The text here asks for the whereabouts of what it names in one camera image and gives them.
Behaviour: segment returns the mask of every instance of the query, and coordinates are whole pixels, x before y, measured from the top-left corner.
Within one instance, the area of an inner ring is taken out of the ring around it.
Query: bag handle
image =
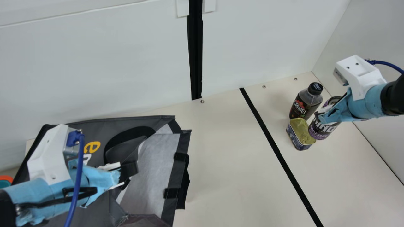
[[[111,148],[115,147],[116,145],[118,145],[120,143],[124,143],[126,141],[136,139],[139,137],[145,136],[146,138],[149,138],[155,132],[156,131],[150,127],[138,126],[138,127],[134,127],[134,128],[128,129],[126,131],[118,133],[116,136],[112,137],[105,145],[104,164],[108,163],[106,154],[107,154],[107,151],[110,150]]]

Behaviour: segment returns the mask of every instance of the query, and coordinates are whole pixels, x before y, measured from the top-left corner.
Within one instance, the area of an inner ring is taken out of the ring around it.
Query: purple drink can
[[[336,104],[342,97],[341,96],[334,96],[326,103],[324,104],[323,107],[329,106],[329,105],[334,105]],[[334,122],[330,124],[322,124],[320,120],[318,119],[318,112],[314,113],[314,119],[309,125],[309,134],[315,138],[316,140],[323,140],[327,138],[337,127],[341,122]]]

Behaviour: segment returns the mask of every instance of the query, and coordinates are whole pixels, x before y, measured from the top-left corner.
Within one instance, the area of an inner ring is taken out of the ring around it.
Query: bottle cap
[[[307,88],[307,91],[312,95],[320,95],[323,91],[323,86],[320,83],[311,83],[310,86]]]

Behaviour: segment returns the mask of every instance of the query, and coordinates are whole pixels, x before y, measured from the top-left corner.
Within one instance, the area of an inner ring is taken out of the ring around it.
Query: white bracket
[[[177,0],[177,17],[189,15],[189,0]]]
[[[357,55],[337,62],[335,69],[336,78],[351,87],[354,101],[364,99],[372,87],[387,83],[378,68]]]
[[[216,0],[204,0],[203,12],[210,13],[216,11]],[[189,15],[189,0],[177,0],[177,17]]]
[[[204,0],[204,13],[216,11],[216,0]]]
[[[44,179],[53,185],[70,179],[63,150],[66,147],[69,126],[60,124],[49,129],[27,162],[29,179]]]

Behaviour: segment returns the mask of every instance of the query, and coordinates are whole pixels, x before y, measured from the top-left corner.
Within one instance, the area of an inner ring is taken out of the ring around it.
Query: white tabletop
[[[203,100],[142,114],[176,115],[192,129],[191,183],[174,226],[315,226],[240,91]]]
[[[318,80],[306,73],[245,89],[322,224],[403,226],[404,186],[353,123],[341,123],[307,151],[291,143],[285,132],[290,107],[312,82]]]
[[[285,129],[301,74],[246,88],[281,154],[324,226],[403,226],[404,186],[350,122],[298,151]],[[324,101],[330,95],[323,92]],[[143,114],[176,115],[192,129],[191,183],[175,227],[315,226],[239,90]]]

